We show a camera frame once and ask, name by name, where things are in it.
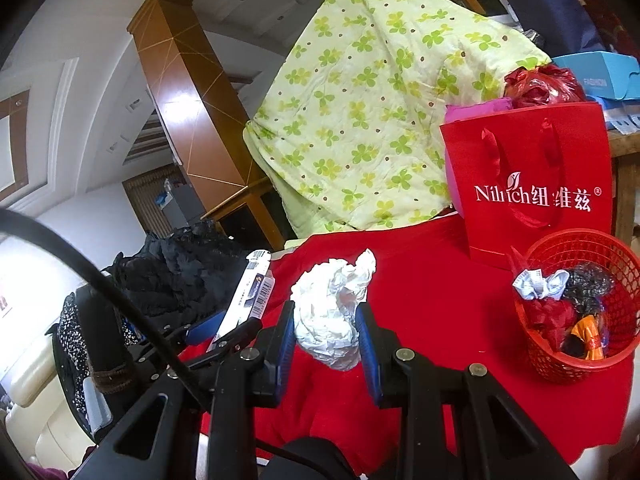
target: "orange wrapper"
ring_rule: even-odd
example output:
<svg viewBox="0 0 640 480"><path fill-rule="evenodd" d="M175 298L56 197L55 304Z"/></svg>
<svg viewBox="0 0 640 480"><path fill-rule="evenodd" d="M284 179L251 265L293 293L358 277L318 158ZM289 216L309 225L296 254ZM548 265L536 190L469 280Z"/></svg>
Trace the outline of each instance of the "orange wrapper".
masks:
<svg viewBox="0 0 640 480"><path fill-rule="evenodd" d="M587 361L604 359L602 342L600 341L600 333L598 332L598 322L593 316L583 317L575 324L571 333L577 335L584 341L584 347L587 350L587 355L584 358L587 359Z"/></svg>

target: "blue gripper pad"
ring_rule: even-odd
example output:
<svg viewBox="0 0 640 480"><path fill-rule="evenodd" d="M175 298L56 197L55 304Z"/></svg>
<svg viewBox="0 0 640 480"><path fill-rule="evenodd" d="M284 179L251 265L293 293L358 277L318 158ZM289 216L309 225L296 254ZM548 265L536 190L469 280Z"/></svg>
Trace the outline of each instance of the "blue gripper pad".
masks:
<svg viewBox="0 0 640 480"><path fill-rule="evenodd" d="M187 343L188 346L194 346L215 336L222 324L222 320L225 319L225 314L226 310L223 310L213 316L207 317L207 319L202 320L197 325L191 326L184 338L184 342Z"/></svg>
<svg viewBox="0 0 640 480"><path fill-rule="evenodd" d="M370 307L361 303L356 308L356 330L358 331L358 344L360 346L360 360L364 370L367 390L375 405L382 401L382 385L380 383L380 362L376 355L376 349L366 320L366 309L370 314Z"/></svg>
<svg viewBox="0 0 640 480"><path fill-rule="evenodd" d="M296 335L293 327L293 310L287 321L284 331L280 352L278 353L278 361L276 363L276 399L280 403L284 393L287 391L287 383L289 382L289 371L291 370L291 362L293 360L293 351L296 348Z"/></svg>

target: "brown strap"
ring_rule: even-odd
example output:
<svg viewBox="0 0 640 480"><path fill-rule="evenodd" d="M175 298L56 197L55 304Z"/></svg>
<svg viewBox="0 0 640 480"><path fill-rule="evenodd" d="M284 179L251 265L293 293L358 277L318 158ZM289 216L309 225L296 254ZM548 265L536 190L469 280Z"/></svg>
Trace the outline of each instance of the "brown strap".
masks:
<svg viewBox="0 0 640 480"><path fill-rule="evenodd" d="M123 363L113 370L96 372L90 362L89 374L94 381L95 389L103 395L117 394L131 387L136 382L135 368L132 362Z"/></svg>

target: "red tablecloth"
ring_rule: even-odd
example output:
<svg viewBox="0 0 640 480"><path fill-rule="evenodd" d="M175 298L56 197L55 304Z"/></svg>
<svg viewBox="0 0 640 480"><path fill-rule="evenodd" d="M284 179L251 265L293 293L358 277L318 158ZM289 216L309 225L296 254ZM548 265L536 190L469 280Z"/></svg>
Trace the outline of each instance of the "red tablecloth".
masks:
<svg viewBox="0 0 640 480"><path fill-rule="evenodd" d="M401 229L311 237L272 264L276 287L264 325L277 322L303 272L329 258L353 263L367 248L377 260L369 303L378 324L394 330L402 345L449 368L485 364L569 463L588 447L620 439L632 358L571 386L540 378L528 361L510 272L469 259L457 215ZM327 438L360 474L374 471L394 450L398 416L373 405L362 365L338 372L296 348L281 405L256 410L255 429L278 446L300 436ZM203 430L208 425L204 421Z"/></svg>

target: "white package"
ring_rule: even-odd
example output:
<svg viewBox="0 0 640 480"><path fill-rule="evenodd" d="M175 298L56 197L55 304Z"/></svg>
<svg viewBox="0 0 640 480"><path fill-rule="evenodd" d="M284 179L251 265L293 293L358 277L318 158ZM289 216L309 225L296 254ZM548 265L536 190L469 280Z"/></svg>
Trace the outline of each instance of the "white package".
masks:
<svg viewBox="0 0 640 480"><path fill-rule="evenodd" d="M355 311L367 299L376 271L370 250L356 259L329 259L305 272L291 287L296 340L302 349L334 370L351 370L360 361Z"/></svg>
<svg viewBox="0 0 640 480"><path fill-rule="evenodd" d="M569 273L564 269L556 270L546 278L542 276L541 269L525 269L513 281L513 286L523 300L542 300L547 297L559 300L568 279Z"/></svg>

